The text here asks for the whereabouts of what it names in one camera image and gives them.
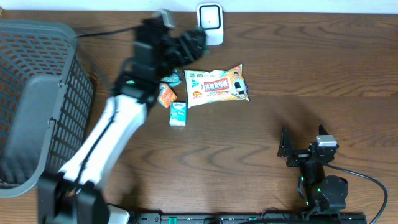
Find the teal Kleenex tissue pack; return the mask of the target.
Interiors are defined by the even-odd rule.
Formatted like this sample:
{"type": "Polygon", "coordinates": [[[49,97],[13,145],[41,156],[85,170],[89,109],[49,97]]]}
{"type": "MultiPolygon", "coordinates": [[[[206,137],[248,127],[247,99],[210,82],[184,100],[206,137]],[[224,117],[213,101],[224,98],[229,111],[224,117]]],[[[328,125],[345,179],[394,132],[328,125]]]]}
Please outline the teal Kleenex tissue pack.
{"type": "Polygon", "coordinates": [[[170,105],[170,120],[171,126],[185,126],[187,122],[187,104],[181,102],[173,102],[170,105]]]}

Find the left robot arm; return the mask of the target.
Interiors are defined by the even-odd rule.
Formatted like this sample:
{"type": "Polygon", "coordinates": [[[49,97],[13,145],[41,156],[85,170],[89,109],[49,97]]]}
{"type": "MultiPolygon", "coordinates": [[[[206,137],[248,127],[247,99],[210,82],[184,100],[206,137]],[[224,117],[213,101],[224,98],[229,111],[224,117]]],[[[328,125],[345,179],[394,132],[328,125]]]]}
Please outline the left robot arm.
{"type": "Polygon", "coordinates": [[[144,19],[134,28],[134,55],[122,63],[96,126],[60,170],[38,182],[39,223],[129,223],[129,211],[107,203],[103,189],[132,135],[156,104],[163,77],[205,53],[202,27],[172,37],[168,16],[144,19]]]}

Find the yellow wet wipes pack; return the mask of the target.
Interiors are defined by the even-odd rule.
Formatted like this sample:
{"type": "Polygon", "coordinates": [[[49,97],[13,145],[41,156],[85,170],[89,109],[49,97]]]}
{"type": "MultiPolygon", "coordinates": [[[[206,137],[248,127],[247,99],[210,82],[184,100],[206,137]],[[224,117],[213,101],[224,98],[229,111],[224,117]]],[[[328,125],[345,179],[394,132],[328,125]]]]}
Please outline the yellow wet wipes pack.
{"type": "Polygon", "coordinates": [[[250,100],[242,63],[227,71],[184,70],[183,74],[187,108],[219,101],[250,100]]]}

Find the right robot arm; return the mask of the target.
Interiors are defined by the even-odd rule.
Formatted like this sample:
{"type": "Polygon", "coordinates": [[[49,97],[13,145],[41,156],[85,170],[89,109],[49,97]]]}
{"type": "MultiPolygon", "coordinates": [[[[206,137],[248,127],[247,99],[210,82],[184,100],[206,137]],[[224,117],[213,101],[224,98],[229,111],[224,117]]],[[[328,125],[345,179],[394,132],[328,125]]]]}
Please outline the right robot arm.
{"type": "Polygon", "coordinates": [[[323,125],[318,127],[318,136],[307,149],[296,149],[288,130],[282,128],[277,155],[287,159],[287,167],[298,167],[298,193],[311,213],[339,212],[346,208],[348,182],[342,177],[325,175],[324,166],[334,160],[339,145],[323,125]]]}

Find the orange tissue pack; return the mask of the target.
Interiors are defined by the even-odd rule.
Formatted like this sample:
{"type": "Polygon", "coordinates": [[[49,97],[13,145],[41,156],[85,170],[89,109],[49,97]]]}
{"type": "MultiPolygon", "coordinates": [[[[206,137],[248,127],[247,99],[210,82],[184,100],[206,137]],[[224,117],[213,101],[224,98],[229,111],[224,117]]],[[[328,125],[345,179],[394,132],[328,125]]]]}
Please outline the orange tissue pack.
{"type": "Polygon", "coordinates": [[[161,83],[157,99],[163,107],[168,108],[177,99],[177,95],[167,84],[161,83]]]}

